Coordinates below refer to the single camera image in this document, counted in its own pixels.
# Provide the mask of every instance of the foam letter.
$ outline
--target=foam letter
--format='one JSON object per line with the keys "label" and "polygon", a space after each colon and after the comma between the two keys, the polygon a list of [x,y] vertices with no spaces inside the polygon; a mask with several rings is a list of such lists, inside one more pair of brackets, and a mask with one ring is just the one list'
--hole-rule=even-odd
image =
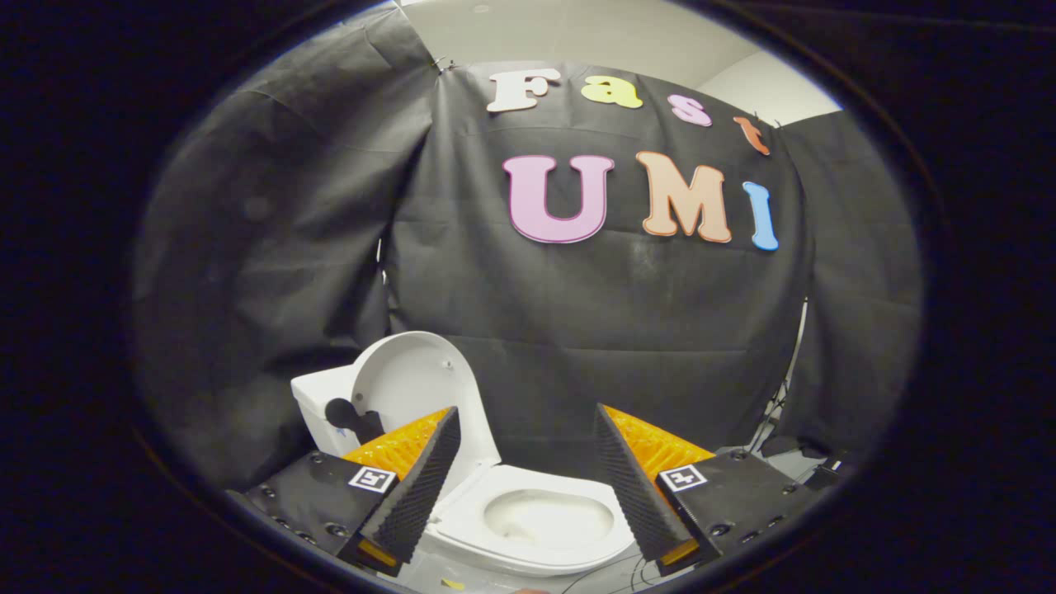
{"label": "foam letter", "polygon": [[636,157],[645,166],[649,178],[649,218],[642,221],[646,233],[675,235],[678,226],[672,220],[670,209],[674,207],[685,235],[693,235],[699,212],[702,220],[697,230],[701,238],[716,243],[727,243],[733,238],[725,223],[721,171],[701,165],[694,171],[693,182],[686,186],[667,155],[641,151]]}
{"label": "foam letter", "polygon": [[755,217],[755,235],[752,236],[752,243],[759,249],[768,252],[777,249],[774,224],[770,220],[770,190],[754,182],[744,182],[741,187],[752,201],[752,215]]}
{"label": "foam letter", "polygon": [[635,86],[615,76],[587,76],[587,86],[582,93],[584,97],[599,104],[616,104],[630,109],[643,105]]}
{"label": "foam letter", "polygon": [[752,145],[755,150],[761,152],[762,154],[770,154],[770,149],[762,145],[759,141],[759,136],[762,132],[758,128],[752,126],[752,123],[748,120],[747,117],[734,117],[734,122],[740,124],[740,129],[744,131],[744,137],[748,138],[748,143]]}
{"label": "foam letter", "polygon": [[491,80],[496,83],[495,100],[488,104],[488,111],[512,111],[535,107],[539,100],[526,97],[525,92],[531,91],[532,94],[542,97],[550,89],[547,81],[560,78],[561,73],[552,68],[492,74]]}
{"label": "foam letter", "polygon": [[700,101],[697,99],[683,97],[682,95],[672,95],[667,97],[667,103],[675,108],[672,111],[682,122],[705,127],[712,125],[712,118],[704,113],[704,106],[700,105]]}
{"label": "foam letter", "polygon": [[513,228],[543,243],[576,243],[601,229],[605,222],[605,177],[616,166],[611,159],[574,156],[569,163],[582,180],[580,214],[569,219],[546,209],[546,177],[558,162],[549,156],[514,156],[503,163],[510,174],[510,221]]}

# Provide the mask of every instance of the pink letter u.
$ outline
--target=pink letter u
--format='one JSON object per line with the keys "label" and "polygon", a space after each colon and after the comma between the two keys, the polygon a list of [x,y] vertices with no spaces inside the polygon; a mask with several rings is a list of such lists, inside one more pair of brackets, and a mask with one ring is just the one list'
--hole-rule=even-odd
{"label": "pink letter u", "polygon": [[580,155],[569,165],[583,181],[582,207],[579,215],[559,219],[546,209],[546,178],[558,162],[529,155],[503,163],[510,174],[510,221],[521,235],[543,243],[576,243],[601,229],[605,222],[605,173],[615,164],[604,156]]}

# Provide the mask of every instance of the black fabric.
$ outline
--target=black fabric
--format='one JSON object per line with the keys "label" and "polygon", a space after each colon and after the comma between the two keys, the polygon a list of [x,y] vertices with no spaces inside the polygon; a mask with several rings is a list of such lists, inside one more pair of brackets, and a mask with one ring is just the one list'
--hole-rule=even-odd
{"label": "black fabric", "polygon": [[808,196],[814,260],[785,410],[762,451],[862,451],[893,419],[919,351],[916,208],[850,114],[781,132]]}
{"label": "black fabric", "polygon": [[[536,107],[486,110],[490,75],[533,68],[562,73]],[[587,99],[591,75],[633,82],[644,106]],[[700,100],[713,126],[676,117],[673,93]],[[735,116],[762,131],[769,156]],[[252,76],[173,155],[135,258],[144,397],[207,481],[245,488],[312,447],[291,377],[425,330],[473,367],[504,462],[605,480],[598,402],[706,448],[747,443],[787,372],[812,275],[816,309],[777,434],[850,449],[889,416],[904,377],[890,361],[908,360],[892,350],[919,296],[903,272],[914,247],[889,220],[897,188],[874,153],[848,152],[841,117],[807,123],[836,126],[831,138],[774,130],[670,82],[560,61],[438,74],[401,13],[378,6]],[[699,165],[723,172],[730,243],[644,231],[642,150],[686,180]],[[558,162],[557,217],[580,207],[570,157],[615,161],[600,233],[543,244],[513,228],[502,164],[528,154]],[[770,191],[776,252],[752,244],[747,181]],[[848,206],[848,192],[869,200]],[[868,228],[842,227],[849,217]]]}
{"label": "black fabric", "polygon": [[[492,74],[538,68],[562,78],[536,107],[486,110]],[[580,90],[592,75],[630,81],[644,106],[587,99]],[[700,100],[713,126],[676,117],[672,93]],[[771,149],[763,156],[735,116],[750,114],[670,82],[570,62],[473,64],[439,77],[433,126],[384,243],[391,330],[435,332],[465,354],[504,462],[604,480],[593,462],[598,402],[703,447],[750,439],[788,369],[811,243],[781,137],[755,123]],[[686,181],[698,165],[723,172],[730,243],[644,231],[642,150],[668,155]],[[513,228],[503,162],[531,154],[558,162],[547,190],[555,217],[580,208],[572,156],[615,161],[601,231],[544,244]],[[771,192],[776,252],[752,244],[746,181]]]}
{"label": "black fabric", "polygon": [[312,447],[289,379],[384,336],[376,245],[430,123],[436,69],[392,3],[279,57],[158,180],[135,254],[143,397],[209,483]]}

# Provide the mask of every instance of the blue letter i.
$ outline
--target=blue letter i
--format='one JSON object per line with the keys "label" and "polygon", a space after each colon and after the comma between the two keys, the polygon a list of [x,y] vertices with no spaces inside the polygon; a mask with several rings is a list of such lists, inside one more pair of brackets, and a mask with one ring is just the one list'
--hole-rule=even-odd
{"label": "blue letter i", "polygon": [[742,187],[752,201],[752,215],[755,217],[755,235],[752,236],[752,243],[759,249],[769,252],[777,249],[774,224],[770,220],[770,191],[753,182],[744,182]]}

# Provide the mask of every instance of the white toilet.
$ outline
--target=white toilet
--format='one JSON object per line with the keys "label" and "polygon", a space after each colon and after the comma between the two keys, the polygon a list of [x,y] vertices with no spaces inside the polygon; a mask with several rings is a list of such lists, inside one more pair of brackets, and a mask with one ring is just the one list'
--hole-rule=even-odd
{"label": "white toilet", "polygon": [[333,398],[351,400],[360,414],[377,411],[386,431],[458,407],[461,446],[420,547],[504,573],[555,576],[601,565],[634,543],[608,485],[502,464],[473,371],[440,336],[396,334],[351,366],[291,385],[316,445],[334,456],[359,443],[326,423],[323,411]]}

